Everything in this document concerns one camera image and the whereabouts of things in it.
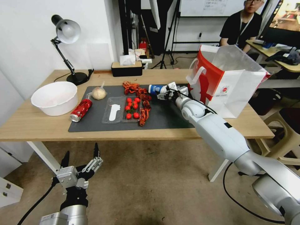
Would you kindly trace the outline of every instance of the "desk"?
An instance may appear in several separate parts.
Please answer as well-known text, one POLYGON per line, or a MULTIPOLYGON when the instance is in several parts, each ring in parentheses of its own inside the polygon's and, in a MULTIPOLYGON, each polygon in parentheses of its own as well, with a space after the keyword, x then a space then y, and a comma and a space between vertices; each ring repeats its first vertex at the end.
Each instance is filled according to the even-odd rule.
MULTIPOLYGON (((275 53, 279 52, 280 49, 276 48, 276 47, 270 47, 269 49, 263 49, 262 45, 259 44, 254 44, 253 40, 246 40, 247 44, 251 46, 251 48, 253 50, 255 50, 256 52, 258 52, 259 54, 262 54, 265 57, 270 57, 272 55, 274 55, 275 53)), ((292 66, 289 64, 286 64, 284 62, 280 62, 275 60, 274 61, 278 66, 286 69, 289 72, 293 72, 293 73, 300 73, 300 64, 298 64, 297 66, 292 66)))
MULTIPOLYGON (((41 86, 68 73, 68 70, 55 70, 41 86)), ((92 74, 90 80, 78 86, 80 101, 88 86, 121 85, 128 80, 139 84, 167 84, 172 81, 185 83, 190 71, 180 70, 143 70, 138 77, 113 77, 111 71, 92 74)), ((272 138, 274 135, 256 112, 247 105, 237 119, 227 119, 245 138, 272 138)), ((70 126, 69 113, 57 117, 44 114, 27 99, 12 117, 0 127, 0 141, 27 141, 41 159, 57 174, 59 163, 51 155, 42 141, 101 141, 101 140, 182 140, 200 139, 194 128, 131 130, 105 132, 68 132, 70 126)))
MULTIPOLYGON (((261 45, 253 43, 253 40, 246 40, 247 44, 251 46, 251 48, 259 53, 259 57, 256 62, 260 63, 263 57, 270 57, 275 53, 279 52, 280 49, 276 47, 270 47, 269 49, 263 49, 261 45)), ((285 70, 293 73, 300 73, 300 64, 297 66, 292 66, 286 64, 284 62, 280 62, 274 60, 274 63, 285 70)), ((300 88, 300 80, 299 79, 269 79, 262 83, 258 88, 300 88)))

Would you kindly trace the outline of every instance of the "desk lamp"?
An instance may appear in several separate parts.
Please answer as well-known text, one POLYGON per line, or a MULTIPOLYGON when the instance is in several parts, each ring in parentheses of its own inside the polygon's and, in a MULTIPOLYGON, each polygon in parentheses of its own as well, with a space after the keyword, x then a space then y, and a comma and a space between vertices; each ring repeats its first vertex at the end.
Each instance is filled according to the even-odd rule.
POLYGON ((63 19, 59 15, 53 15, 52 23, 56 26, 56 37, 51 40, 52 44, 55 46, 56 50, 62 57, 64 63, 67 65, 69 70, 71 71, 71 74, 67 77, 68 82, 72 82, 75 85, 80 85, 82 83, 85 83, 89 80, 89 77, 82 72, 74 72, 73 65, 67 60, 62 52, 58 48, 59 43, 65 43, 65 44, 72 44, 76 42, 81 34, 81 29, 78 23, 63 19))

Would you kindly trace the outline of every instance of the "person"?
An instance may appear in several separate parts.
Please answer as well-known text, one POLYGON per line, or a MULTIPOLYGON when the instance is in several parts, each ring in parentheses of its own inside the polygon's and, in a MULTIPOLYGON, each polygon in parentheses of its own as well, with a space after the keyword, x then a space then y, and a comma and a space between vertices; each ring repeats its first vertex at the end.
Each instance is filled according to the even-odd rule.
POLYGON ((262 24, 262 16, 256 11, 263 4, 264 0, 246 0, 242 11, 228 17, 220 34, 220 46, 237 45, 247 53, 250 46, 246 40, 254 40, 262 24))

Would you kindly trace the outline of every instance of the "clear plastic tray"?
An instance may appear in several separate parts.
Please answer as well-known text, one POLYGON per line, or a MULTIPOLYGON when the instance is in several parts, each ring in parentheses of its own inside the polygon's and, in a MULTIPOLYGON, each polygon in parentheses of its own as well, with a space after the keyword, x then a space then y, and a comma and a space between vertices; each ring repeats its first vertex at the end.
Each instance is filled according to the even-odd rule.
MULTIPOLYGON (((134 99, 136 98, 136 96, 135 95, 132 95, 132 96, 126 96, 125 97, 125 100, 124 100, 124 107, 123 107, 123 117, 122 117, 122 122, 124 122, 124 123, 136 123, 136 122, 138 122, 140 119, 135 119, 135 118, 133 118, 133 113, 131 114, 131 119, 126 119, 126 115, 127 115, 127 112, 125 111, 125 107, 126 107, 126 105, 127 105, 127 98, 131 98, 132 99, 132 101, 134 101, 134 99)), ((140 114, 140 108, 141 108, 141 101, 137 104, 138 105, 138 108, 134 111, 135 113, 138 113, 138 114, 140 114)))
POLYGON ((105 108, 105 113, 102 118, 102 123, 119 123, 122 120, 124 109, 125 109, 125 101, 126 97, 121 96, 121 97, 110 97, 107 100, 106 103, 106 108, 105 108), (116 119, 114 121, 109 121, 109 116, 110 116, 110 111, 111 111, 111 106, 113 104, 120 105, 120 110, 117 111, 116 114, 116 119))

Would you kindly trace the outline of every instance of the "tissue box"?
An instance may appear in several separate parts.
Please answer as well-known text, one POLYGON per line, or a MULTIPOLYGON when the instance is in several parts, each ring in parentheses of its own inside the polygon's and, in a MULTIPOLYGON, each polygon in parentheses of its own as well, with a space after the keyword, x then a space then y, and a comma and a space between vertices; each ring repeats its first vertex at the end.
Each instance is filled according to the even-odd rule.
POLYGON ((136 61, 134 65, 121 66, 119 62, 112 63, 112 75, 114 77, 141 76, 143 67, 141 61, 136 61))

